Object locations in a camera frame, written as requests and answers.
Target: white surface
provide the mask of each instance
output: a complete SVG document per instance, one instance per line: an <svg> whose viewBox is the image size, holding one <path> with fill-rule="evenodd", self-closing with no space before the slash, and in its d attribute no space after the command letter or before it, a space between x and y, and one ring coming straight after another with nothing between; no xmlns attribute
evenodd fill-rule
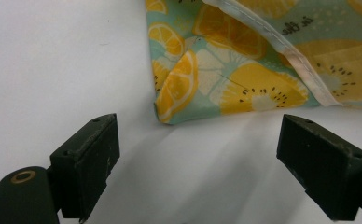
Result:
<svg viewBox="0 0 362 224"><path fill-rule="evenodd" d="M362 148L362 110L166 126L154 95L143 1L0 1L0 179L48 167L88 120L115 112L121 157L89 223L331 223L275 159L281 119L312 119Z"/></svg>

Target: kiwi slice print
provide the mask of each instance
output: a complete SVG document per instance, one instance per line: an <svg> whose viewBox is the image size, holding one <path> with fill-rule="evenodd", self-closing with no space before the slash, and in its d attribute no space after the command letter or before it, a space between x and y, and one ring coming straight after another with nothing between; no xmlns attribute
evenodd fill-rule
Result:
<svg viewBox="0 0 362 224"><path fill-rule="evenodd" d="M362 101L362 42L330 39L296 47L338 102Z"/></svg>
<svg viewBox="0 0 362 224"><path fill-rule="evenodd" d="M222 114L231 114L299 106L307 100L308 90L298 79L247 63L230 75L219 105Z"/></svg>

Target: screw hole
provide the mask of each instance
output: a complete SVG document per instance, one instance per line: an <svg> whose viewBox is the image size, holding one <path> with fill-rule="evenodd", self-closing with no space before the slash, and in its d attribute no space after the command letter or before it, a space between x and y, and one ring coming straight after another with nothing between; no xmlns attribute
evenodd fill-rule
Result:
<svg viewBox="0 0 362 224"><path fill-rule="evenodd" d="M11 178L12 184L21 184L35 177L35 171L23 171Z"/></svg>

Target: white table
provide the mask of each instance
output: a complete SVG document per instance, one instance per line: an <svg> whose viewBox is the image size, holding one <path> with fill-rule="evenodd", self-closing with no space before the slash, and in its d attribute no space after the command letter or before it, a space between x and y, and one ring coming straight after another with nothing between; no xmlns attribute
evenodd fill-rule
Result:
<svg viewBox="0 0 362 224"><path fill-rule="evenodd" d="M121 157L90 223L332 223L275 158L282 116L362 148L362 110L160 124L146 30L142 0L0 0L0 180L49 167L50 153L88 120L117 113Z"/></svg>

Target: fruit print fabric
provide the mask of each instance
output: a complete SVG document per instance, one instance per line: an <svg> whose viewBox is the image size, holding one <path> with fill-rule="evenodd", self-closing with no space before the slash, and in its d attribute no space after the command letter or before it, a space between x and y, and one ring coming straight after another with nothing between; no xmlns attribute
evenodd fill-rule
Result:
<svg viewBox="0 0 362 224"><path fill-rule="evenodd" d="M362 108L362 0L203 1L263 35L321 105Z"/></svg>
<svg viewBox="0 0 362 224"><path fill-rule="evenodd" d="M318 105L264 37L218 8L146 0L146 11L159 121Z"/></svg>

